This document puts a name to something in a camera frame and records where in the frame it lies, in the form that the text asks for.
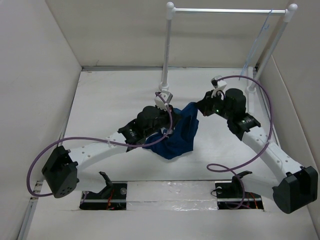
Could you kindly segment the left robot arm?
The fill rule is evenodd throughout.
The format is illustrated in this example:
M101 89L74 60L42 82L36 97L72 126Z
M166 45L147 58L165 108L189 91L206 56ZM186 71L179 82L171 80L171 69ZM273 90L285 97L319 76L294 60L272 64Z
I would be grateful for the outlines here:
M173 129L182 116L172 105L168 108L146 106L135 119L105 139L95 138L91 144L71 150L56 147L41 170L53 196L63 198L75 190L80 183L78 174L89 166L139 148L161 129Z

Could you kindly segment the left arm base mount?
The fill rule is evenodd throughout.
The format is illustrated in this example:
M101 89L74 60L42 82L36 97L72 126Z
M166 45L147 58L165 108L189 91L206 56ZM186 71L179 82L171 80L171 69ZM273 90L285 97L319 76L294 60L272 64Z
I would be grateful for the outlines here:
M125 211L127 209L127 182L112 182L100 171L105 187L99 192L83 191L79 208L88 211Z

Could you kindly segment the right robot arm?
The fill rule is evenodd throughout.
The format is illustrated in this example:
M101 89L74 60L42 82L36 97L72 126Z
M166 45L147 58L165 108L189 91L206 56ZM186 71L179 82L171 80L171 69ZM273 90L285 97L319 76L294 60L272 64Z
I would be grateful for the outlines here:
M208 117L217 114L226 119L229 130L249 146L272 171L272 178L259 177L246 170L232 177L229 189L237 197L247 192L269 198L284 213L290 214L318 198L318 172L292 159L268 139L261 124L246 112L246 97L240 89L230 88L222 96L205 93L196 103Z

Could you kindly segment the light blue wire hanger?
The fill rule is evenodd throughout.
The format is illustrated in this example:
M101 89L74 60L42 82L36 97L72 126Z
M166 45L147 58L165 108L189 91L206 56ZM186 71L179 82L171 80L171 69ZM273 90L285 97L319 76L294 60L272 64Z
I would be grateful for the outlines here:
M269 29L269 26L270 24L268 23L268 20L269 20L269 17L271 16L271 13L273 12L273 8L270 10L270 12L268 13L263 25L261 26L261 29L257 35L257 37L255 38L250 50L249 50L249 53L246 57L246 60L245 60L245 63L244 63L244 66L241 70L241 75L243 75L245 73L245 70L249 67L249 64L251 63L253 57L255 56L256 54L256 51L257 49L259 48L262 40L264 39L265 37L265 34L268 32L268 29Z

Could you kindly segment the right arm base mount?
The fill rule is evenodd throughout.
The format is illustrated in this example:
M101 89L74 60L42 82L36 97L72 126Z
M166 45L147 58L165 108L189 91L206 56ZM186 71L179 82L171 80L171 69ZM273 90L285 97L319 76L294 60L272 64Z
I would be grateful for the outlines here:
M217 180L210 194L217 200L218 210L264 210L262 197L253 192L243 192L239 180Z

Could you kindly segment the blue t shirt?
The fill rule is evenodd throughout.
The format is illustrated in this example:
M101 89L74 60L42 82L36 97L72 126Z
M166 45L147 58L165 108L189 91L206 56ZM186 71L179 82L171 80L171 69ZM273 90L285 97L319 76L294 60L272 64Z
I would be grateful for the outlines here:
M175 108L174 112L181 116L168 136L162 141L147 146L147 150L171 160L194 150L194 139L198 131L198 109L195 102L190 102L182 110Z

